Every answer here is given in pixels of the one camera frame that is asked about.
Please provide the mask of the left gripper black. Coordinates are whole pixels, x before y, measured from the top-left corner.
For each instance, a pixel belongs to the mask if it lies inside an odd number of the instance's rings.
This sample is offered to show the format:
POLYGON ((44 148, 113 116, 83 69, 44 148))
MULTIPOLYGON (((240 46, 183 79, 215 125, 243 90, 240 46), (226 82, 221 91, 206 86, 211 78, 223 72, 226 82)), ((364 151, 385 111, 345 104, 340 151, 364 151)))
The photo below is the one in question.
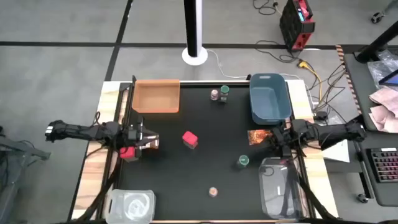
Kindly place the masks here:
POLYGON ((146 139, 156 139, 159 137, 159 134, 144 129, 144 118, 138 117, 137 121, 134 124, 128 124, 124 127, 124 145, 127 147, 140 147, 140 150, 150 150, 154 149, 152 146, 145 146, 146 142, 143 140, 145 137, 146 139))

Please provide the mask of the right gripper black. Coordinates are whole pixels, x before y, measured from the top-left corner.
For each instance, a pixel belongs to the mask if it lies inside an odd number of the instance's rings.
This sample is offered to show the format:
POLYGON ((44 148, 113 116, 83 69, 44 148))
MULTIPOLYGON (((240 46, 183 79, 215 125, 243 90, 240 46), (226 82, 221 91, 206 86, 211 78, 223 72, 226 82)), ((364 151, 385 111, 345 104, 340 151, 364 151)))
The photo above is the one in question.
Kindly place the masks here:
POLYGON ((288 124, 281 122, 278 127, 272 129, 272 135, 275 137, 272 143, 280 157, 291 157, 292 150, 295 149, 295 139, 291 135, 290 128, 287 127, 288 124))

